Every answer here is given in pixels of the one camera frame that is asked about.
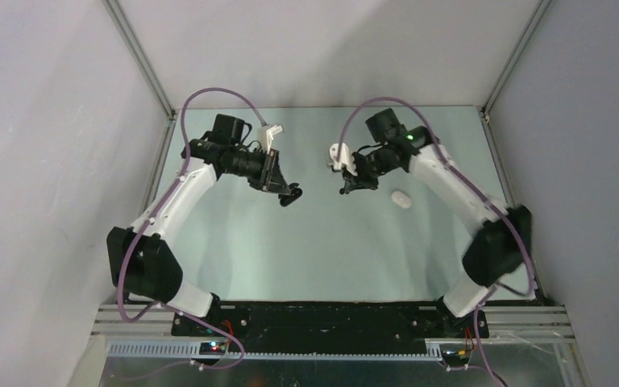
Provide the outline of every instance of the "light blue table surface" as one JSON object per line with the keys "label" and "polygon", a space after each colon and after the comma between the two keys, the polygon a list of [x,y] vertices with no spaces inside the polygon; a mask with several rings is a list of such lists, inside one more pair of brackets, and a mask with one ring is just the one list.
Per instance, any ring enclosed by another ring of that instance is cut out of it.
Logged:
{"label": "light blue table surface", "polygon": [[[364,109],[347,134],[351,149],[373,144],[364,124],[384,108]],[[420,125],[405,108],[394,108],[408,129]],[[281,171],[303,196],[279,206],[276,196],[251,189],[242,177],[223,175],[196,205],[172,250],[185,276],[226,300],[400,301],[442,296],[462,272],[470,241],[463,224],[422,181],[402,170],[380,179],[377,191],[340,195],[343,180],[326,166],[328,147],[353,108],[261,109],[285,133],[274,141]],[[473,106],[422,108],[436,135],[462,170],[487,193],[503,198],[480,119]],[[218,113],[253,124],[250,110],[188,110],[189,138],[211,129]],[[174,178],[184,147],[177,123],[160,179],[159,194]],[[402,210],[395,189],[413,205]],[[523,267],[506,281],[525,289]],[[515,299],[504,290],[495,299]]]}

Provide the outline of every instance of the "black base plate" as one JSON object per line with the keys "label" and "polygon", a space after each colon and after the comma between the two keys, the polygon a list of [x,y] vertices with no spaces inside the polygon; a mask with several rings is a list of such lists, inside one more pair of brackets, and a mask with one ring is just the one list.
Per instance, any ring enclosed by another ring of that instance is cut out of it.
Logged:
{"label": "black base plate", "polygon": [[[228,320],[248,352],[292,354],[419,354],[425,338],[463,338],[472,319],[438,312],[436,302],[222,302],[216,314]],[[480,334],[488,337],[484,313]],[[175,315],[173,336],[220,336]]]}

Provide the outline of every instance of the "perforated metal strip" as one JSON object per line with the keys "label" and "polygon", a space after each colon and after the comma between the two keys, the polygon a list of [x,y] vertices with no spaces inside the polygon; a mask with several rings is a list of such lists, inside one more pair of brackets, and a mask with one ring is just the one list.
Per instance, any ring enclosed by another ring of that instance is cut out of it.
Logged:
{"label": "perforated metal strip", "polygon": [[[191,341],[150,341],[150,340],[114,340],[108,349],[109,357],[151,357],[173,359],[217,359],[218,355],[200,355],[198,348],[201,342]],[[249,360],[404,360],[404,361],[440,361],[440,345],[427,343],[427,353],[410,355],[327,355],[321,353],[263,353],[251,352],[246,354]],[[230,352],[225,358],[237,358],[239,352]]]}

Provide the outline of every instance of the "white bracket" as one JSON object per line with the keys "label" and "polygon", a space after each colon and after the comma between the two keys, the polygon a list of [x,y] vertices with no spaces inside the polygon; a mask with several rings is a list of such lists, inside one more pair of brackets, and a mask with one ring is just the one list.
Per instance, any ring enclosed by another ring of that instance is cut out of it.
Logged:
{"label": "white bracket", "polygon": [[270,125],[264,125],[257,130],[257,140],[260,142],[260,146],[265,153],[269,153],[269,149],[272,148],[272,142],[274,136],[284,132],[284,128],[278,124],[273,123]]}
{"label": "white bracket", "polygon": [[343,170],[343,167],[345,167],[349,173],[357,176],[355,161],[352,159],[350,148],[348,148],[346,144],[341,146],[340,160],[338,160],[338,145],[333,144],[330,146],[328,165],[333,172],[340,172]]}

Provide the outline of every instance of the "white robotic arm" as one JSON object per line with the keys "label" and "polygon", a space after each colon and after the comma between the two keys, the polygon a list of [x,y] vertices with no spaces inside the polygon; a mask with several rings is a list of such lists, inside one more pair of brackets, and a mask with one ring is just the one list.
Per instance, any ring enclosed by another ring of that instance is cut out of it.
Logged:
{"label": "white robotic arm", "polygon": [[[329,148],[329,165],[341,172],[345,186],[341,194],[355,189],[377,189],[378,177],[403,168],[424,181],[461,219],[473,237],[463,256],[463,274],[443,297],[442,303],[455,317],[469,314],[502,276],[515,271],[522,263],[515,240],[490,208],[494,205],[518,230],[526,246],[530,245],[530,212],[524,207],[508,208],[505,202],[485,195],[483,202],[452,171],[456,168],[447,150],[438,145],[424,127],[407,131],[397,121],[392,109],[375,114],[367,126],[378,146],[362,147],[350,153],[347,145]],[[360,150],[377,148],[368,155]]]}
{"label": "white robotic arm", "polygon": [[179,176],[172,194],[156,199],[127,229],[113,228],[107,244],[115,286],[124,256],[136,237],[135,230],[147,223],[131,252],[124,277],[125,290],[197,317],[205,317],[211,306],[218,303],[216,295],[185,278],[181,270],[183,257],[174,256],[169,248],[198,200],[223,174],[246,177],[253,189],[277,194],[282,206],[288,206],[302,195],[297,183],[286,184],[279,168],[279,152],[272,148],[273,136],[283,131],[281,125],[261,127],[259,137],[264,142],[253,151],[242,145],[241,135],[246,125],[243,120],[218,114],[213,130],[189,143],[189,166]]}

